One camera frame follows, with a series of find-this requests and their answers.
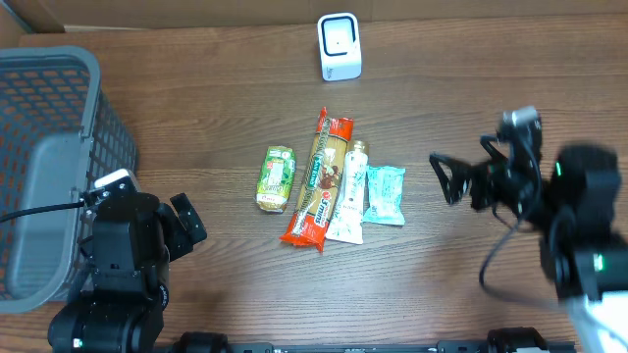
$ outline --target packet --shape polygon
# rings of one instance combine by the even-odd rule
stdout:
[[[260,209],[282,213],[288,204],[294,179],[294,152],[284,146],[268,147],[257,181],[255,199]]]
[[[327,116],[326,108],[321,110],[296,210],[288,230],[280,237],[282,241],[296,246],[316,245],[323,251],[325,232],[340,187],[344,152],[352,132],[352,119],[332,119]]]
[[[405,169],[395,167],[369,167],[369,208],[363,222],[380,225],[405,225],[401,214],[401,192]]]
[[[334,210],[330,227],[325,237],[353,244],[363,244],[362,213],[364,207],[364,186],[368,168],[366,142],[352,140],[344,155],[344,174],[338,204]]]

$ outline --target wooden tabletop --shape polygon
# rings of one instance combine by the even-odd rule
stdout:
[[[477,273],[505,228],[469,199],[445,203],[432,151],[486,158],[479,135],[500,112],[535,105],[544,116],[547,177],[559,146],[613,146],[628,175],[628,16],[574,16],[362,24],[363,75],[321,80],[316,27],[285,25],[29,35],[23,46],[92,51],[104,92],[134,135],[138,179],[167,200],[185,192],[209,237],[173,263],[160,342],[187,330],[277,344],[434,343],[535,327],[575,339],[565,315],[504,304]],[[364,225],[364,244],[328,241],[325,252],[278,237],[288,212],[254,203],[266,149],[294,149],[300,185],[318,112],[355,118],[370,163],[406,168],[404,227]],[[616,204],[628,231],[628,198]],[[488,281],[553,297],[537,234],[517,235]],[[61,309],[0,317],[0,350],[47,351]]]

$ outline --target red and brown package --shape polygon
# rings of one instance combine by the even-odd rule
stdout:
[[[316,245],[323,251],[325,232],[342,180],[344,152],[352,132],[352,119],[330,118],[323,108],[296,210],[281,240],[296,246]]]

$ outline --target light blue packet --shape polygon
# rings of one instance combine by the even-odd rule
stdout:
[[[401,214],[404,174],[405,169],[402,168],[369,166],[369,208],[364,213],[362,222],[405,225],[405,218]]]

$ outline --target basket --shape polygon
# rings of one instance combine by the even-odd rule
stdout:
[[[0,212],[77,202],[135,143],[100,88],[100,68],[72,46],[0,50]],[[65,300],[89,236],[83,209],[0,225],[0,313]]]

